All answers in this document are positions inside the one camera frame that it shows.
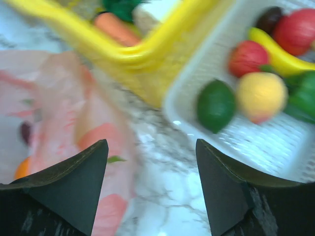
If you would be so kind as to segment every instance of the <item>toy fruit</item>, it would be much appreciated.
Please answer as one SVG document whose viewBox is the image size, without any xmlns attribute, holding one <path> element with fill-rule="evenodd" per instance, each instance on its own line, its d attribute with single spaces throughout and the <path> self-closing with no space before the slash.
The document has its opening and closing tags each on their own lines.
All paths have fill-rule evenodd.
<svg viewBox="0 0 315 236">
<path fill-rule="evenodd" d="M 272 67 L 281 76 L 286 77 L 306 70 L 315 70 L 315 63 L 303 61 L 287 53 L 261 29 L 251 28 L 249 39 L 261 44 L 268 51 Z"/>
<path fill-rule="evenodd" d="M 304 8 L 283 17 L 274 30 L 274 39 L 294 56 L 307 52 L 315 40 L 315 9 Z"/>
<path fill-rule="evenodd" d="M 14 174 L 14 179 L 23 178 L 29 175 L 29 162 L 30 162 L 29 157 L 26 158 L 24 161 L 22 161 L 22 163 L 16 169 L 16 172 Z"/>
<path fill-rule="evenodd" d="M 258 18 L 255 27 L 271 35 L 282 17 L 282 8 L 278 6 L 269 7 Z"/>
<path fill-rule="evenodd" d="M 231 53 L 228 70 L 240 78 L 250 72 L 259 72 L 259 67 L 269 63 L 266 50 L 253 41 L 241 42 Z"/>
<path fill-rule="evenodd" d="M 315 71 L 287 77 L 285 83 L 289 87 L 289 99 L 284 112 L 315 124 Z"/>
<path fill-rule="evenodd" d="M 287 88 L 275 74 L 253 72 L 241 78 L 236 97 L 244 115 L 251 122 L 260 124 L 282 111 Z"/>
<path fill-rule="evenodd" d="M 197 99 L 197 118 L 207 129 L 217 134 L 232 120 L 236 102 L 231 88 L 220 80 L 211 81 Z"/>
</svg>

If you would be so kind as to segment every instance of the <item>red apple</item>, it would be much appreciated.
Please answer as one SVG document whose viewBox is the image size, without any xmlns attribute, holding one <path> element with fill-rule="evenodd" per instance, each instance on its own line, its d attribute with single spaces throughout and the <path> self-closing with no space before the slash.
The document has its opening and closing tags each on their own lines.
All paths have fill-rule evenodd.
<svg viewBox="0 0 315 236">
<path fill-rule="evenodd" d="M 265 64 L 269 64 L 267 51 L 260 44 L 246 40 L 232 51 L 228 70 L 240 78 L 247 73 L 259 72 L 259 67 Z"/>
<path fill-rule="evenodd" d="M 315 40 L 315 9 L 303 8 L 283 17 L 273 36 L 288 53 L 294 56 L 306 53 Z"/>
</svg>

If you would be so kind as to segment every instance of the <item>plastic bag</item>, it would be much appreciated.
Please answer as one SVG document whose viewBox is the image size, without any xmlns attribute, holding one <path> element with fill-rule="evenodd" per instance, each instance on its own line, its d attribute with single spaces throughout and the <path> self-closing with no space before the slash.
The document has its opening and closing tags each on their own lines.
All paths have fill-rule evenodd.
<svg viewBox="0 0 315 236">
<path fill-rule="evenodd" d="M 108 162 L 93 236 L 113 236 L 134 196 L 133 136 L 103 96 L 71 52 L 0 52 L 0 182 L 13 181 L 23 160 L 27 175 L 33 174 L 106 139 Z M 31 124 L 28 148 L 20 138 L 25 121 Z"/>
</svg>

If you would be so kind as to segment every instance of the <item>white basket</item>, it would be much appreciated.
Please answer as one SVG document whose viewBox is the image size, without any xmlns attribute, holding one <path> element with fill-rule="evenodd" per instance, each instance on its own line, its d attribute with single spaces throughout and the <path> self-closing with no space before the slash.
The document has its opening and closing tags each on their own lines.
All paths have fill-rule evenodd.
<svg viewBox="0 0 315 236">
<path fill-rule="evenodd" d="M 269 6 L 286 10 L 311 7 L 315 0 L 236 0 L 221 23 L 187 64 L 164 101 L 167 118 L 185 132 L 195 145 L 204 139 L 225 154 L 265 173 L 309 182 L 315 180 L 315 125 L 280 114 L 255 125 L 241 114 L 215 135 L 203 128 L 195 115 L 200 90 L 213 78 L 235 87 L 237 80 L 227 72 L 227 56 L 247 39 L 249 27 Z"/>
</svg>

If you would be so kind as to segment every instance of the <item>toy vegetable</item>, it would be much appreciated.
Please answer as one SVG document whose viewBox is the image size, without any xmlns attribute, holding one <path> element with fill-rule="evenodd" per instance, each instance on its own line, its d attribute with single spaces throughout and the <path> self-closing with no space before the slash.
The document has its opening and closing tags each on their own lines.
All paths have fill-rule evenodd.
<svg viewBox="0 0 315 236">
<path fill-rule="evenodd" d="M 258 28 L 249 30 L 249 39 L 263 46 L 271 60 L 271 65 L 281 76 L 292 76 L 303 71 L 315 70 L 315 63 L 301 60 L 283 50 L 266 32 Z"/>
<path fill-rule="evenodd" d="M 142 0 L 102 0 L 107 11 L 112 12 L 123 21 L 133 22 L 132 11 Z"/>
<path fill-rule="evenodd" d="M 284 110 L 288 115 L 315 124 L 315 71 L 285 79 L 289 88 L 289 99 Z"/>
<path fill-rule="evenodd" d="M 140 37 L 111 12 L 99 12 L 94 18 L 94 25 L 123 46 L 132 47 L 141 41 Z"/>
</svg>

